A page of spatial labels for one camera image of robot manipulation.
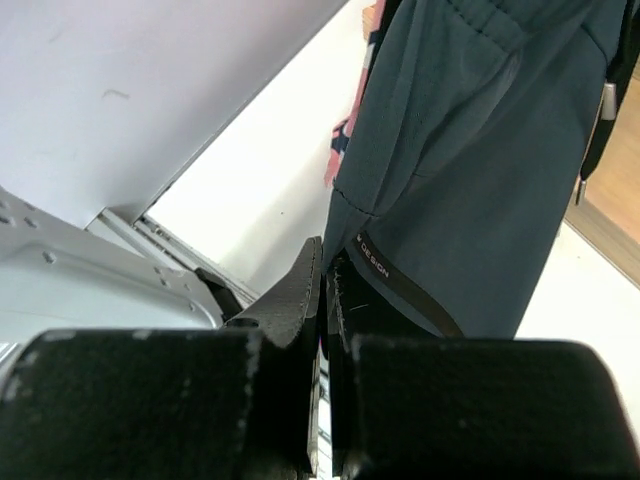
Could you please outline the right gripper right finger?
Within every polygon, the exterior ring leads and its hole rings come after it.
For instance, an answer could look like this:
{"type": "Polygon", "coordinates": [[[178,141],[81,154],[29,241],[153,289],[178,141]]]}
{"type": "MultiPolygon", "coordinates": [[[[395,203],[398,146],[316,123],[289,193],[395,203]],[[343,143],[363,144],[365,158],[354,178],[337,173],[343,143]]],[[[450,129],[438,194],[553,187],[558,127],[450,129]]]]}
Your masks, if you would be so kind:
{"type": "Polygon", "coordinates": [[[348,260],[325,285],[335,476],[638,477],[613,379],[588,346],[431,336],[348,260]]]}

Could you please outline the dark navy shorts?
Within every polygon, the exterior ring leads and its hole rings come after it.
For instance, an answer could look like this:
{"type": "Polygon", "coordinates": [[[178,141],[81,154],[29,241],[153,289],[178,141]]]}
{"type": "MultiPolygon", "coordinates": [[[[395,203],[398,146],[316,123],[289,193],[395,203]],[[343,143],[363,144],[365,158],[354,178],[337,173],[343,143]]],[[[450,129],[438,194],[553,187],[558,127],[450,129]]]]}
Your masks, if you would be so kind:
{"type": "Polygon", "coordinates": [[[635,1],[378,1],[333,132],[346,336],[515,336],[624,65],[635,1]]]}

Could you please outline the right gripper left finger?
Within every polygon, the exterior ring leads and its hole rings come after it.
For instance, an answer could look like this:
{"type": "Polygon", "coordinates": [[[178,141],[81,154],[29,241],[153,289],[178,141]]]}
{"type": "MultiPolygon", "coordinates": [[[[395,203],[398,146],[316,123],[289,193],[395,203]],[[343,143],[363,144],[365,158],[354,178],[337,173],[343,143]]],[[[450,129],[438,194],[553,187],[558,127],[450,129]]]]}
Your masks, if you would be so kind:
{"type": "Polygon", "coordinates": [[[307,479],[322,246],[215,330],[50,330],[1,389],[5,479],[307,479]]]}

